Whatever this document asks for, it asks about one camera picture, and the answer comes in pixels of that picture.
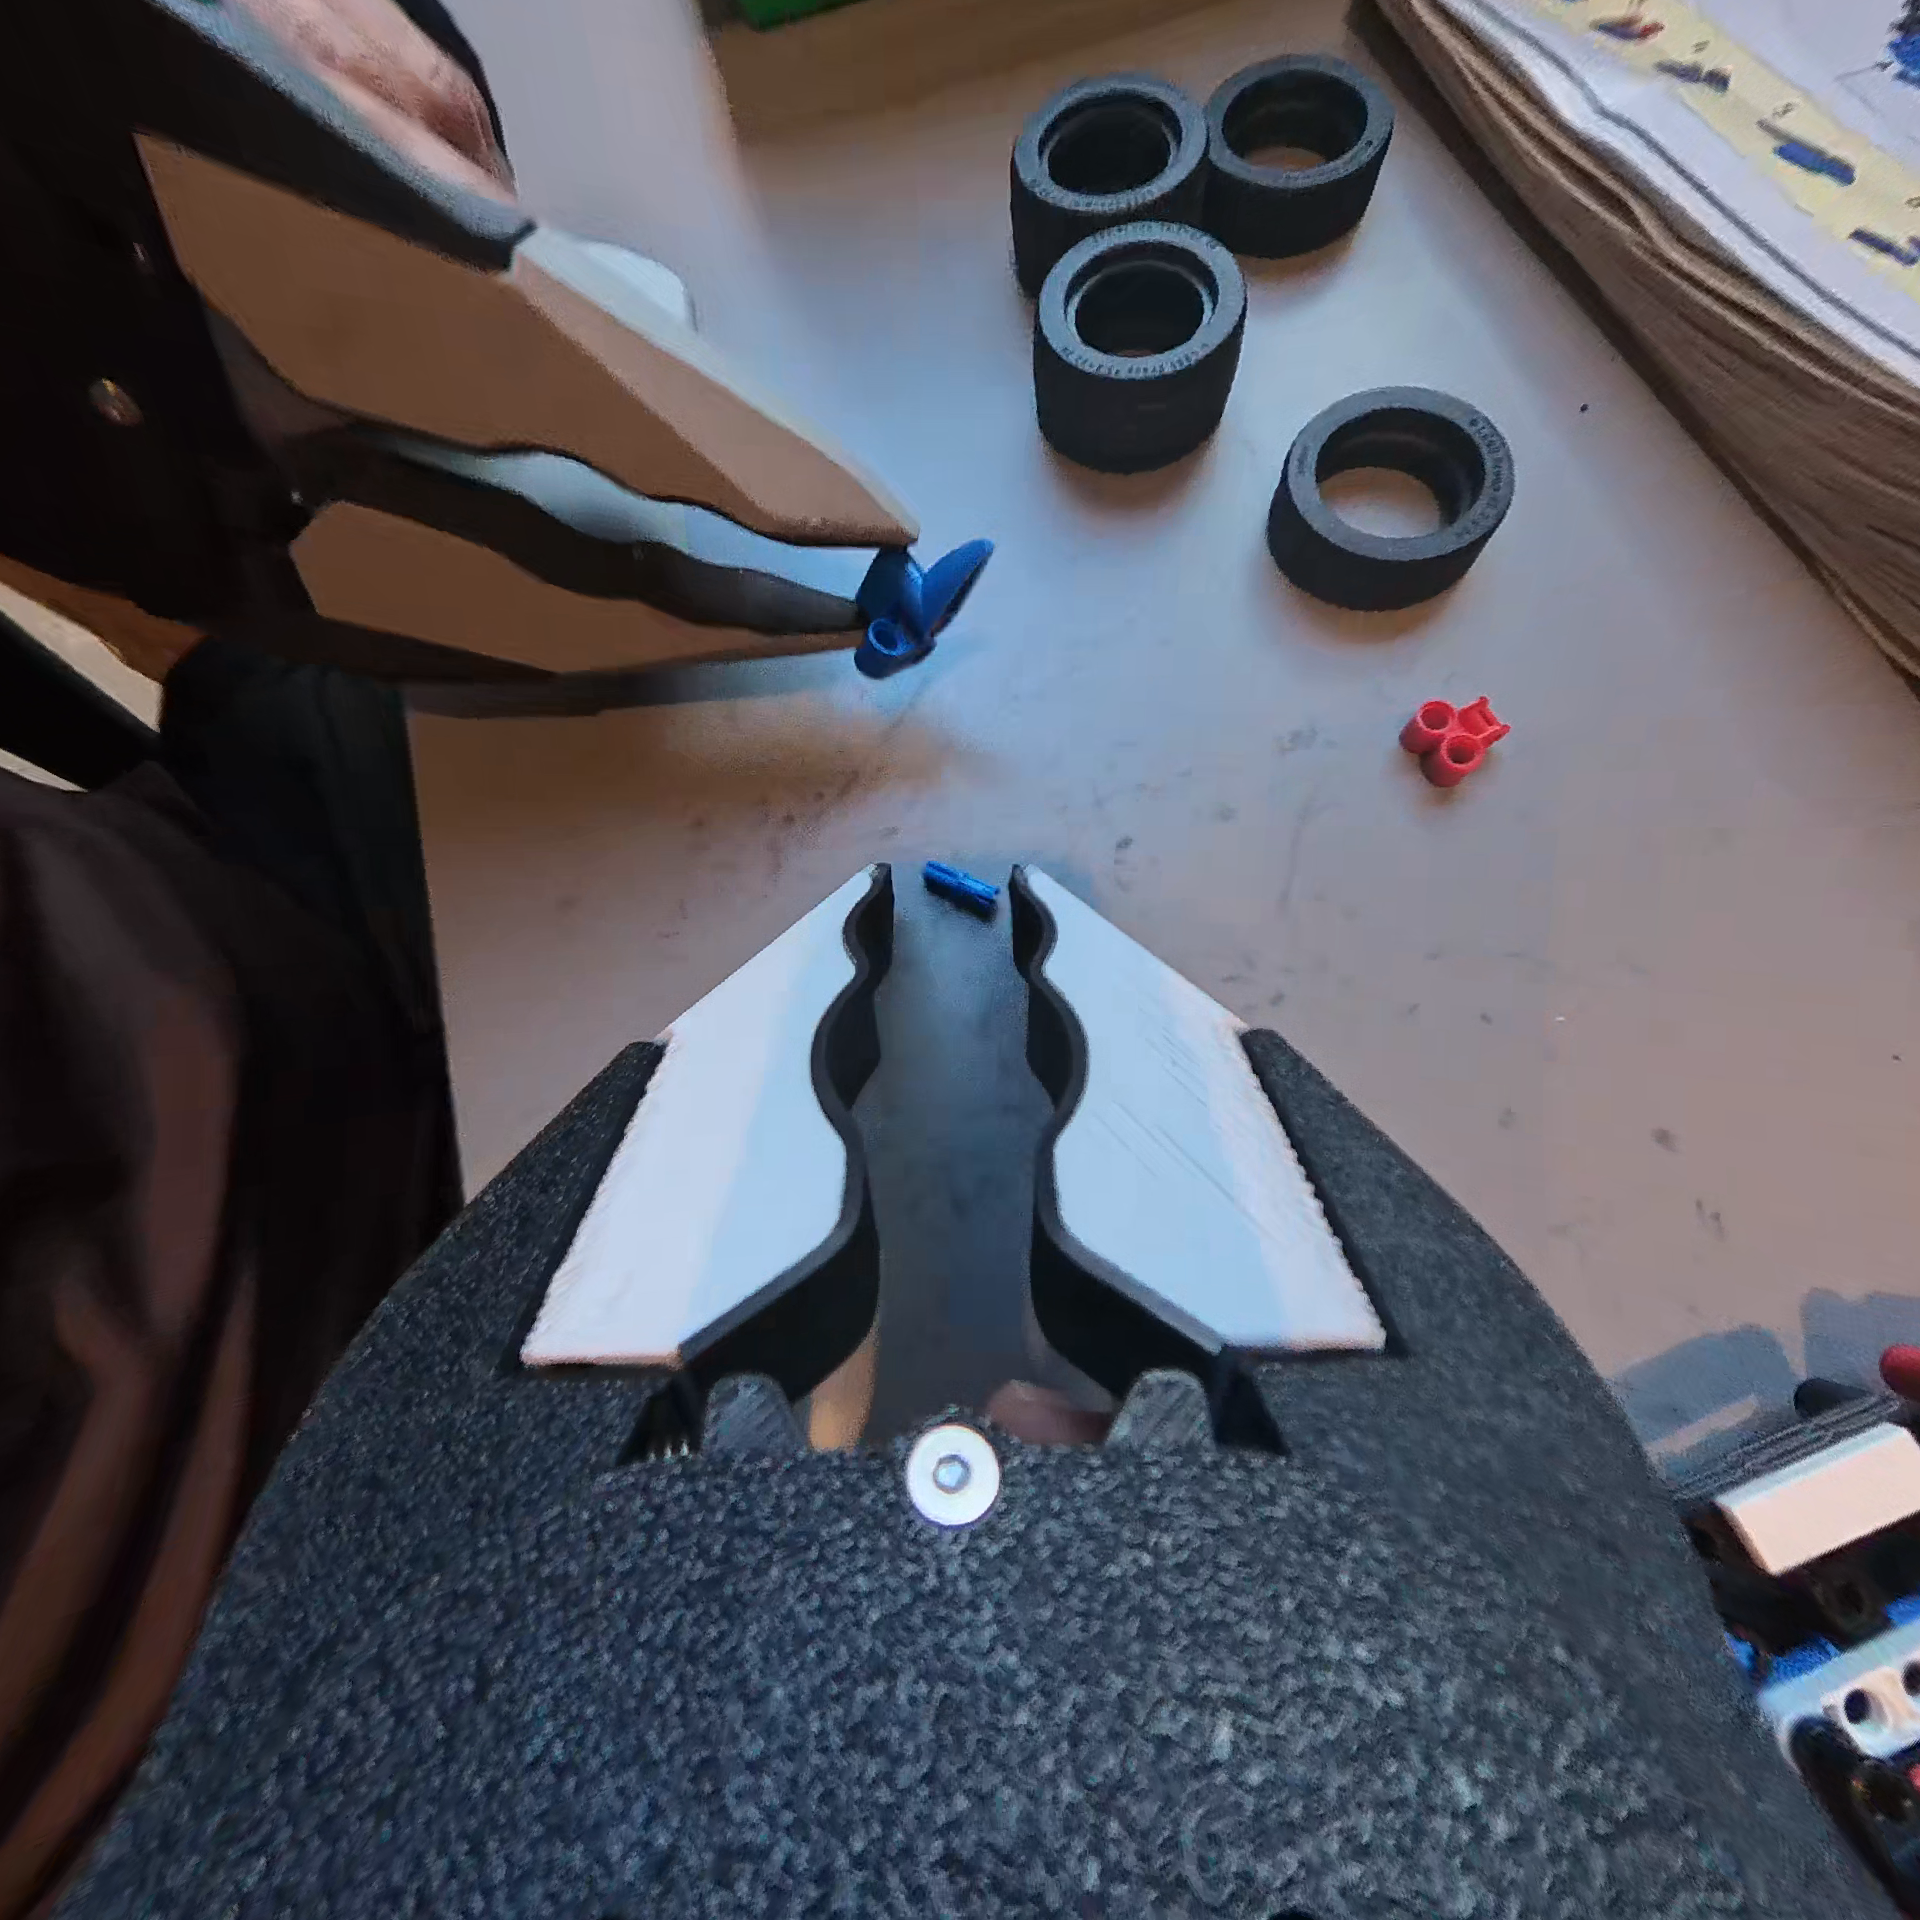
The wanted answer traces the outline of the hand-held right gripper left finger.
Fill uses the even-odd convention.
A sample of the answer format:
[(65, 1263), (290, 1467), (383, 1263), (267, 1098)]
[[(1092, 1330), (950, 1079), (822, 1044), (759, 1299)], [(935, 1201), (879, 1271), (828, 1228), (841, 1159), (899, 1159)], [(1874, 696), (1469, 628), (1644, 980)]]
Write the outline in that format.
[(838, 1370), (877, 1311), (851, 1105), (879, 1062), (874, 861), (688, 1004), (520, 1344), (523, 1370)]

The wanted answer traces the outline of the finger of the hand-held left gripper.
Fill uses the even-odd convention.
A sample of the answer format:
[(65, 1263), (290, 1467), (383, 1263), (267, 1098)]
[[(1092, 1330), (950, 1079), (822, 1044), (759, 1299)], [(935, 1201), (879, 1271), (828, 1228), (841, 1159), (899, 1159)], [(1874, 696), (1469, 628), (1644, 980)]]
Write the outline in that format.
[(186, 280), (315, 406), (473, 450), (547, 450), (788, 543), (917, 542), (917, 518), (695, 327), (552, 228), (506, 269), (137, 141)]
[(859, 646), (870, 543), (798, 549), (546, 450), (297, 450), (315, 611), (552, 678)]

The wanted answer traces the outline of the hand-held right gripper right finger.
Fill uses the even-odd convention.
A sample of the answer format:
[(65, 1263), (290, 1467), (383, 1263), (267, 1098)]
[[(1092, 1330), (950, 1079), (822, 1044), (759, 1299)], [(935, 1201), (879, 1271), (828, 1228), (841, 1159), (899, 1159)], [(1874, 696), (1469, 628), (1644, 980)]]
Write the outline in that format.
[(1042, 865), (1013, 868), (1011, 904), (1054, 1105), (1037, 1226), (1092, 1310), (1127, 1301), (1201, 1356), (1379, 1356), (1384, 1315), (1251, 1025)]

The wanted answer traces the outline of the blue pointed brick assembly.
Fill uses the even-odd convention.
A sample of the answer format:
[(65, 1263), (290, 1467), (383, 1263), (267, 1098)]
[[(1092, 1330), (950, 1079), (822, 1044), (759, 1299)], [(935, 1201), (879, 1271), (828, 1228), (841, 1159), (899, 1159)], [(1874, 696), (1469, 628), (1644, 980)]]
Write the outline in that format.
[(877, 552), (857, 592), (862, 614), (857, 669), (890, 682), (930, 660), (993, 559), (995, 542), (965, 542), (935, 562), (917, 562), (907, 549)]

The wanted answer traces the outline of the grey desk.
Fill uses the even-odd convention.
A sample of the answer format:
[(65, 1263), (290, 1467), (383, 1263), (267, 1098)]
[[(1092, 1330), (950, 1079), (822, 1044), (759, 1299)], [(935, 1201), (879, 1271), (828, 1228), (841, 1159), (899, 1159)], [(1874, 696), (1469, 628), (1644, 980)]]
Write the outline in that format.
[[(890, 859), (859, 1103), (887, 1257), (865, 1430), (981, 1405), (1033, 1350), (1045, 1098), (1011, 913), (930, 896), (922, 861), (1033, 859), (1429, 1166), (1655, 1457), (1917, 1339), (1917, 697), (1481, 190), (1369, 16), (1307, 48), (1396, 94), (1369, 216), (1251, 269), (1212, 442), (1107, 478), (1037, 435), (1006, 254), (1013, 135), (1064, 80), (748, 144), (695, 5), (450, 10), (540, 216), (666, 257), (933, 552), (995, 536), (972, 611), (890, 684), (807, 660), (649, 682), (597, 716), (417, 713), (473, 1185), (620, 1044)], [(1205, 94), (1276, 52), (1119, 69)], [(1407, 611), (1313, 599), (1263, 536), (1298, 429), (1372, 387), (1485, 408), (1518, 467), (1477, 566)], [(1407, 716), (1481, 696), (1509, 741), (1429, 787)]]

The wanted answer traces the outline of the person's left hand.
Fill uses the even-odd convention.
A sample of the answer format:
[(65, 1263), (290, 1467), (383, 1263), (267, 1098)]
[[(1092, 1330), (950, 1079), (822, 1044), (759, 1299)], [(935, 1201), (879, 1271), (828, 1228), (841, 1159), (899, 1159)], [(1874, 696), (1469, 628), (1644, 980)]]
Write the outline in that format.
[(490, 88), (403, 5), (239, 5), (305, 69), (321, 77), (397, 152), (486, 194), (518, 204)]

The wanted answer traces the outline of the beige wooden table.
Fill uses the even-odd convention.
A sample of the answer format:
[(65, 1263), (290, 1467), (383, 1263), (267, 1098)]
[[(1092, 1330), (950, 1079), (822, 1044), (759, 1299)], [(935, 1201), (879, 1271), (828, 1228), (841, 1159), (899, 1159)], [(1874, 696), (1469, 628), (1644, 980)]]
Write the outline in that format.
[(958, 88), (1037, 69), (1072, 80), (1215, 45), (1311, 48), (1349, 37), (1353, 5), (849, 5), (753, 31), (724, 26), (708, 55), (738, 135), (777, 144)]

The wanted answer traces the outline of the small red connector brick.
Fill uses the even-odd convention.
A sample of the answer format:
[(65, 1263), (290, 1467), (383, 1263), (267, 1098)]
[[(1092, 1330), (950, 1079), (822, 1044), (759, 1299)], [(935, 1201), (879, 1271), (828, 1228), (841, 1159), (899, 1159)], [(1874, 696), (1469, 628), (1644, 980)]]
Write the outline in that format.
[(1429, 787), (1456, 790), (1485, 769), (1509, 733), (1512, 727), (1493, 713), (1491, 697), (1467, 705), (1436, 697), (1407, 716), (1396, 745), (1419, 762)]

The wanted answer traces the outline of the wide black rubber tyre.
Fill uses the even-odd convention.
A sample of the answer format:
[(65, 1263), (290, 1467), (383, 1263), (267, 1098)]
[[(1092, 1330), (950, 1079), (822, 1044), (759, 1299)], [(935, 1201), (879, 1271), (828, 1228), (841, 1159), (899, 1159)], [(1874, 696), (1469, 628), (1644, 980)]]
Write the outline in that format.
[(1186, 222), (1120, 222), (1072, 243), (1033, 312), (1037, 427), (1072, 465), (1140, 474), (1219, 429), (1242, 349), (1235, 254)]
[(1020, 128), (1011, 157), (1013, 272), (1022, 300), (1087, 236), (1127, 222), (1198, 222), (1208, 119), (1151, 74), (1075, 80)]

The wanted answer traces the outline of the person's brown shirt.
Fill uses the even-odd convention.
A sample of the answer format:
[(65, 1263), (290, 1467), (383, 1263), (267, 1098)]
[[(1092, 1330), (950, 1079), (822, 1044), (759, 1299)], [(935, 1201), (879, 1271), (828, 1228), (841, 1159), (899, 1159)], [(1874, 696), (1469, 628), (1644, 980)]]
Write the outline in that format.
[(369, 948), (158, 765), (3, 775), (3, 1917), (126, 1791), (245, 1514), (445, 1221)]

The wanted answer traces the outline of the narrow black rubber tyre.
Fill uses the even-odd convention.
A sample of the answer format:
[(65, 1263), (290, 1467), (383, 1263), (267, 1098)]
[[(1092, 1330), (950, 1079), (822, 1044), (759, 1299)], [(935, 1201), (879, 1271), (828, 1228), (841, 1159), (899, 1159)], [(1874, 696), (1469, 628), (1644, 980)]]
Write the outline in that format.
[[(1353, 470), (1419, 483), (1436, 504), (1424, 534), (1353, 524), (1328, 485)], [(1429, 387), (1372, 387), (1318, 412), (1286, 455), (1269, 509), (1277, 571), (1346, 611), (1407, 611), (1449, 592), (1502, 529), (1518, 467), (1502, 427)]]
[(1262, 58), (1205, 104), (1205, 228), (1239, 257), (1298, 257), (1360, 228), (1396, 128), (1389, 98), (1349, 58)]

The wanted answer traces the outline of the toy brick car model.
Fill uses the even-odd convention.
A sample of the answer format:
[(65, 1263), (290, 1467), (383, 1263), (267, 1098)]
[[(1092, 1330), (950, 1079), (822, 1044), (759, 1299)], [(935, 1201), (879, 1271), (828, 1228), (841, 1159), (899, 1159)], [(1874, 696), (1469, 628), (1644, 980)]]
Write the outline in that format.
[(1806, 1379), (1794, 1425), (1672, 1482), (1763, 1723), (1917, 1917), (1917, 1344)]

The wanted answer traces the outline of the open instruction book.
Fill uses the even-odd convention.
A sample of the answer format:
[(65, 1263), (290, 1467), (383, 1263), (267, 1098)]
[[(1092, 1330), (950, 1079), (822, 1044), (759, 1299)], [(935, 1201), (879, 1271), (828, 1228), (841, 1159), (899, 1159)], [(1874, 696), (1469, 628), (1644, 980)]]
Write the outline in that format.
[(1746, 275), (1446, 5), (1353, 15), (1481, 190), (1912, 684), (1917, 383)]

